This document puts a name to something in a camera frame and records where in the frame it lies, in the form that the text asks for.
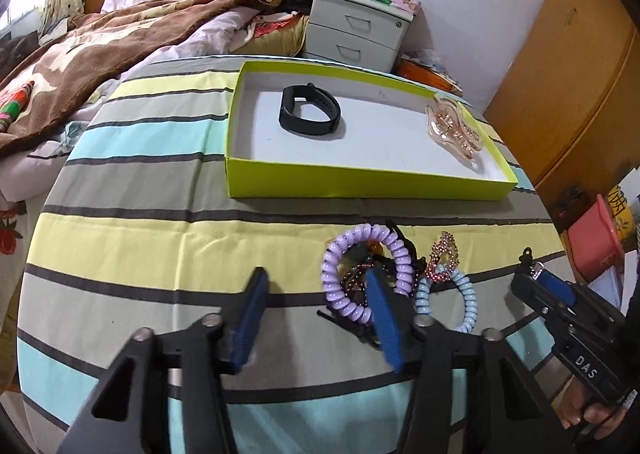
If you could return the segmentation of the person's right hand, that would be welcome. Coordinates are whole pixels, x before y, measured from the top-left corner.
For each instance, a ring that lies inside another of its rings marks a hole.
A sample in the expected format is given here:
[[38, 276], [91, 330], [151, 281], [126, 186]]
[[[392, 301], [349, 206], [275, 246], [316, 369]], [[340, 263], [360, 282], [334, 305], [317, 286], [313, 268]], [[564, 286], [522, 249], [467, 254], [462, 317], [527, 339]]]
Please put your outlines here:
[[616, 406], [604, 405], [597, 401], [591, 402], [591, 393], [576, 378], [568, 384], [555, 411], [564, 429], [577, 426], [582, 422], [595, 426], [596, 440], [610, 436], [628, 413], [627, 408], [616, 408]]

